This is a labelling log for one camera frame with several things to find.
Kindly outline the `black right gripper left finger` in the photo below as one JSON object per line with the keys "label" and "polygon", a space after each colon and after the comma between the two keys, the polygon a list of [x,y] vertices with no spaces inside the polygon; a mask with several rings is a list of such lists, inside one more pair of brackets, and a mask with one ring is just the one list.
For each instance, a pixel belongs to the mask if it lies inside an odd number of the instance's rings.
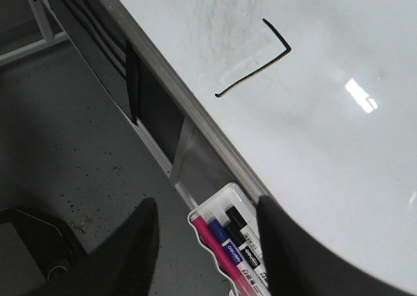
{"label": "black right gripper left finger", "polygon": [[159,250],[158,209],[144,199],[98,247],[31,295],[148,295]]}

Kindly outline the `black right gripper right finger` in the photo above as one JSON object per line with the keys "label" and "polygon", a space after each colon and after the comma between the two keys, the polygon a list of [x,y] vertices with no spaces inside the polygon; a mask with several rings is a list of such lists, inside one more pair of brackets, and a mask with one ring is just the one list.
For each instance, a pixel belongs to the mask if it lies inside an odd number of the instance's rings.
{"label": "black right gripper right finger", "polygon": [[408,295],[331,251],[274,198],[261,196],[256,214],[272,295]]}

